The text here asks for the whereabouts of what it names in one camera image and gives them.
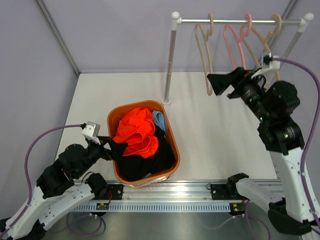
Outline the black shorts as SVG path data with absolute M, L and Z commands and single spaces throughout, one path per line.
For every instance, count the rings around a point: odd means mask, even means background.
M 118 167 L 120 176 L 124 180 L 128 182 L 139 181 L 147 175 L 168 170 L 174 165 L 176 158 L 166 139 L 165 131 L 156 126 L 154 136 L 158 140 L 158 148 L 153 156 L 148 158 L 139 155 L 121 157 Z

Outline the orange shorts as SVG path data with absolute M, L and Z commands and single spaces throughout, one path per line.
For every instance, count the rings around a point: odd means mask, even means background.
M 123 153 L 125 157 L 135 155 L 146 159 L 158 150 L 159 141 L 155 132 L 151 111 L 145 107 L 136 107 L 119 121 L 113 140 L 118 144 L 127 144 Z

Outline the light blue shorts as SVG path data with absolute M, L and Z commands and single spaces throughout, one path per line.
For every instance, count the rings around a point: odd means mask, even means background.
M 152 112 L 152 120 L 156 126 L 158 126 L 162 131 L 166 131 L 166 124 L 164 114 L 161 111 L 154 110 Z

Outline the beige wooden hanger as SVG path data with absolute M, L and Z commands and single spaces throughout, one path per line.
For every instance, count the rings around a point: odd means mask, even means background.
M 206 93 L 208 96 L 211 96 L 213 94 L 213 88 L 212 88 L 212 85 L 210 84 L 210 81 L 207 78 L 207 75 L 213 73 L 213 63 L 212 63 L 212 54 L 211 54 L 210 45 L 209 45 L 209 37 L 212 36 L 213 30 L 214 30 L 214 16 L 212 13 L 209 13 L 207 15 L 207 18 L 210 24 L 209 29 L 207 29 L 205 32 L 203 25 L 200 23 L 197 23 L 194 26 L 194 37 L 197 43 L 197 47 L 198 47 L 201 62 L 202 62 Z M 198 35 L 198 30 L 200 30 L 200 33 L 202 36 L 204 49 L 201 43 L 201 39 Z

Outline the pink hanger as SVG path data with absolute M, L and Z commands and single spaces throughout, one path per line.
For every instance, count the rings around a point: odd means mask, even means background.
M 238 51 L 239 51 L 239 56 L 240 56 L 240 60 L 241 60 L 241 65 L 243 68 L 246 68 L 246 60 L 245 60 L 245 55 L 244 55 L 244 51 L 243 51 L 243 47 L 242 47 L 242 42 L 244 40 L 244 38 L 248 37 L 249 34 L 251 33 L 251 30 L 252 30 L 252 26 L 253 26 L 253 18 L 252 18 L 252 15 L 250 13 L 247 13 L 245 16 L 244 16 L 244 20 L 246 21 L 246 23 L 244 24 L 244 26 L 246 27 L 246 30 L 243 31 L 241 30 L 240 31 L 240 34 L 238 34 L 236 32 L 236 30 L 234 29 L 234 27 L 231 25 L 231 24 L 226 24 L 223 28 L 223 39 L 224 39 L 224 43 L 225 43 L 225 46 L 227 48 L 227 52 L 228 52 L 228 56 L 229 56 L 229 59 L 230 59 L 230 62 L 231 62 L 231 65 L 232 65 L 232 68 L 235 70 L 236 69 L 236 62 L 235 62 L 235 58 L 234 58 L 234 55 L 232 53 L 232 48 L 230 46 L 230 43 L 229 43 L 229 40 L 228 40 L 228 36 L 227 36 L 227 31 L 230 30 L 234 39 L 235 39 L 235 42 L 236 42 L 236 45 L 237 45 L 237 48 L 238 48 Z

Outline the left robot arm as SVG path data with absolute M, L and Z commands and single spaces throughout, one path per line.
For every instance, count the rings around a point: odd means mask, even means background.
M 108 184 L 99 173 L 92 173 L 75 191 L 60 199 L 72 188 L 99 159 L 119 160 L 127 143 L 116 143 L 111 137 L 100 136 L 96 143 L 89 140 L 87 147 L 71 144 L 58 159 L 48 166 L 36 180 L 31 195 L 18 212 L 0 221 L 0 235 L 10 240 L 31 239 L 43 236 L 60 218 L 80 204 L 103 199 L 108 192 Z

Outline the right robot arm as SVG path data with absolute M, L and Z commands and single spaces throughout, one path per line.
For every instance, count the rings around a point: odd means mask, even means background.
M 265 89 L 264 75 L 242 67 L 227 74 L 209 74 L 207 79 L 217 96 L 232 87 L 228 98 L 242 99 L 259 120 L 259 137 L 283 187 L 283 195 L 278 195 L 254 183 L 247 174 L 238 173 L 227 179 L 228 196 L 255 203 L 267 213 L 279 233 L 295 236 L 311 233 L 320 219 L 320 205 L 312 193 L 302 159 L 307 148 L 303 134 L 291 118 L 300 104 L 296 87 L 279 80 Z

